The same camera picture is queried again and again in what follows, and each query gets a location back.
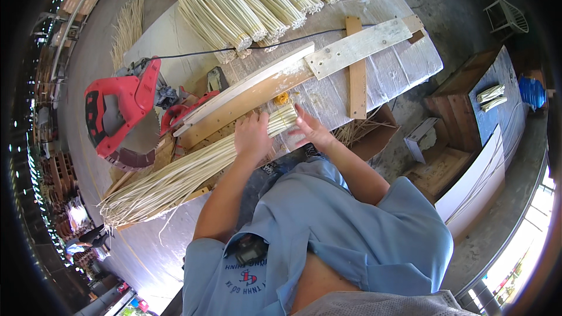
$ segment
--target factory floor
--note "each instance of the factory floor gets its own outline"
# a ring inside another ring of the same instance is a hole
[[[83,93],[91,81],[113,74],[109,51],[117,13],[127,0],[100,0],[82,31],[68,69],[68,81],[62,89],[59,104],[59,132],[62,150],[73,157],[82,197],[96,224],[102,223],[98,209],[103,193],[112,180],[109,163],[98,158],[88,140],[85,128]],[[174,0],[145,0],[144,29],[146,30]],[[428,82],[411,89],[390,101],[390,108],[401,126],[387,147],[369,161],[371,166],[392,183],[413,164],[403,138],[425,117],[423,98],[459,67],[464,60],[496,42],[489,34],[489,23],[482,8],[488,0],[406,0],[421,18],[435,44],[444,70]],[[295,151],[282,158],[289,166],[302,160],[302,152]],[[239,226],[251,218],[257,203],[256,194],[265,180],[258,170],[244,192]],[[197,215],[206,197],[182,205],[168,225],[170,218],[137,224],[115,234],[109,243],[111,256],[103,266],[123,278],[156,313],[162,312],[181,288],[183,271],[181,259],[193,237]]]

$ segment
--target wooden crate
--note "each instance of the wooden crate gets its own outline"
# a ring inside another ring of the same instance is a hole
[[[416,163],[403,176],[410,179],[429,202],[435,204],[453,186],[455,179],[462,175],[470,157],[469,152],[445,147],[427,164]]]
[[[447,127],[451,147],[467,152],[482,149],[478,123],[469,93],[494,63],[501,47],[471,56],[442,85],[425,98],[429,110]]]

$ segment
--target right hand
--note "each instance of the right hand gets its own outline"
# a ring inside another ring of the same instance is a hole
[[[312,143],[321,152],[327,152],[328,147],[331,143],[337,142],[335,137],[322,126],[320,121],[309,115],[305,110],[301,108],[299,104],[295,104],[294,108],[297,110],[296,125],[299,130],[292,130],[289,132],[290,135],[305,135],[305,138],[297,142],[296,146],[301,147],[304,144]]]

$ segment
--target shoe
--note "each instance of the shoe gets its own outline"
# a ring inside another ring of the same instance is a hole
[[[316,147],[312,143],[304,144],[302,146],[302,148],[305,150],[305,156],[306,156],[307,160],[309,158],[312,158],[312,157],[322,157],[323,158],[320,151],[318,151],[318,149],[316,149]]]
[[[271,175],[273,172],[276,172],[276,170],[279,169],[279,165],[277,165],[275,161],[272,161],[268,164],[263,165],[261,169],[268,175]]]

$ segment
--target black cable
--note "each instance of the black cable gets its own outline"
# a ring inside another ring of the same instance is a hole
[[[374,25],[362,25],[362,26],[363,26],[363,27],[371,27],[371,26],[374,26]],[[302,37],[295,38],[295,39],[289,39],[288,41],[280,42],[280,43],[272,44],[272,45],[268,45],[268,46],[251,46],[251,47],[248,47],[248,49],[266,49],[266,48],[271,48],[271,47],[274,47],[274,46],[280,46],[280,45],[283,45],[283,44],[289,44],[289,43],[296,42],[296,41],[299,41],[299,40],[305,39],[305,38],[310,38],[310,37],[314,37],[314,36],[318,36],[318,35],[323,35],[323,34],[325,34],[325,33],[330,33],[330,32],[341,32],[341,31],[344,31],[344,30],[345,30],[345,28],[336,28],[336,29],[333,29],[333,30],[327,30],[327,31],[312,33],[311,35],[302,36]],[[148,59],[145,59],[145,60],[140,61],[137,65],[135,65],[135,66],[133,67],[133,69],[137,68],[137,67],[138,67],[139,65],[141,65],[141,64],[144,64],[144,63],[147,63],[147,62],[149,62],[149,61],[151,61],[151,60],[156,60],[156,59],[184,58],[184,57],[186,57],[186,56],[203,55],[203,54],[211,54],[211,53],[220,53],[221,51],[229,51],[229,50],[235,50],[235,49],[236,49],[236,48],[226,48],[226,49],[219,49],[219,50],[198,51],[198,52],[196,52],[196,53],[186,53],[186,54],[179,54],[179,55],[156,56],[156,57],[154,57],[154,58],[148,58]]]

